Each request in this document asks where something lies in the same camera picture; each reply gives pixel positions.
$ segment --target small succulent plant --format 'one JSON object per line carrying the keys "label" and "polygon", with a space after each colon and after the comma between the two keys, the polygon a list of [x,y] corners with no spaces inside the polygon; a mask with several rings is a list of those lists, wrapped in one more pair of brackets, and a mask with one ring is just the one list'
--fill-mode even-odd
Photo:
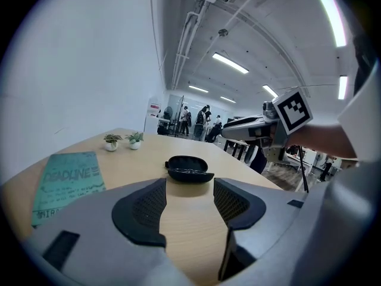
{"label": "small succulent plant", "polygon": [[105,140],[107,143],[112,143],[113,146],[116,146],[118,140],[123,140],[123,138],[120,135],[113,135],[112,133],[109,133],[108,135],[105,135],[103,140]]}
{"label": "small succulent plant", "polygon": [[143,133],[139,133],[139,132],[135,132],[133,135],[126,136],[126,139],[128,139],[131,144],[134,144],[139,141],[144,141]]}

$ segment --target floor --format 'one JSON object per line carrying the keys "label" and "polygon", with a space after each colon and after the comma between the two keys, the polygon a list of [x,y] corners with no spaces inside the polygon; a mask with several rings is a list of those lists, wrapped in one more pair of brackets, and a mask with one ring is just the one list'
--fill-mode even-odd
{"label": "floor", "polygon": [[[180,134],[178,138],[181,139],[192,139],[192,134],[189,133],[189,136]],[[224,138],[219,137],[218,142],[214,142],[214,144],[218,147],[220,147],[222,150],[224,149],[226,140]],[[226,152],[228,154],[233,153],[234,148],[228,147]],[[238,156],[239,153],[239,147],[237,149],[235,157]],[[242,164],[245,164],[243,161],[245,159],[246,152],[243,153],[241,157]],[[292,166],[284,165],[284,164],[274,164],[271,167],[271,171],[267,171],[267,168],[269,166],[269,163],[267,163],[266,168],[263,170],[262,175],[266,177],[268,180],[272,181],[274,184],[279,186],[281,189],[284,189],[285,191],[295,191],[297,188],[300,180],[302,179],[302,172],[301,170],[299,172],[296,171],[296,169]],[[308,187],[311,188],[316,183],[319,183],[318,178],[320,177],[320,174],[322,173],[322,170],[313,168],[311,173],[307,176],[307,184]],[[328,181],[330,179],[330,176],[326,176],[326,180]]]}

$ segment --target potted plant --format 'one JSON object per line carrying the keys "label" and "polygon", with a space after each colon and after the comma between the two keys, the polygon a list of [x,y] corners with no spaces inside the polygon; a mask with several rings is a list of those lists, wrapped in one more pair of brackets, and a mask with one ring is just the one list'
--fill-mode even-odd
{"label": "potted plant", "polygon": [[126,139],[130,141],[130,148],[132,150],[138,150],[140,142],[143,141],[143,133],[135,132],[133,135],[126,136]]}
{"label": "potted plant", "polygon": [[103,140],[106,141],[105,149],[108,151],[115,151],[118,148],[118,140],[123,140],[120,135],[113,135],[109,133],[105,135]]}

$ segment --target wooden table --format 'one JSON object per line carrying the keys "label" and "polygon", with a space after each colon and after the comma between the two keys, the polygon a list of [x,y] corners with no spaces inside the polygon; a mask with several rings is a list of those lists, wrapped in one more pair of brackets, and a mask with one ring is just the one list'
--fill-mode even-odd
{"label": "wooden table", "polygon": [[[127,129],[110,133],[124,137]],[[104,150],[104,133],[74,144],[59,153],[95,151],[107,189],[154,178],[167,178],[167,207],[160,233],[167,238],[166,252],[173,263],[197,284],[217,282],[226,244],[227,228],[213,203],[213,180],[202,185],[179,184],[169,177],[164,162],[176,155],[203,158],[208,172],[250,184],[279,189],[271,181],[237,161],[212,143],[145,135],[139,150],[121,141],[117,151]],[[2,186],[2,205],[20,240],[31,234],[31,212],[39,178],[48,158],[28,167]]]}

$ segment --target white pot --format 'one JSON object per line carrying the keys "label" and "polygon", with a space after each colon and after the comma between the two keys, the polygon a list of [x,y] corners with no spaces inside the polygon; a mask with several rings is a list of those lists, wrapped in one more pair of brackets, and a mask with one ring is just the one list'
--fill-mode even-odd
{"label": "white pot", "polygon": [[106,142],[106,144],[105,144],[105,149],[107,151],[115,151],[115,150],[117,150],[117,148],[118,148],[118,142],[116,142],[115,146],[113,146],[113,143]]}
{"label": "white pot", "polygon": [[132,149],[132,150],[138,150],[138,149],[140,149],[140,144],[141,144],[141,142],[139,141],[139,142],[135,142],[135,143],[130,143],[130,148]]}

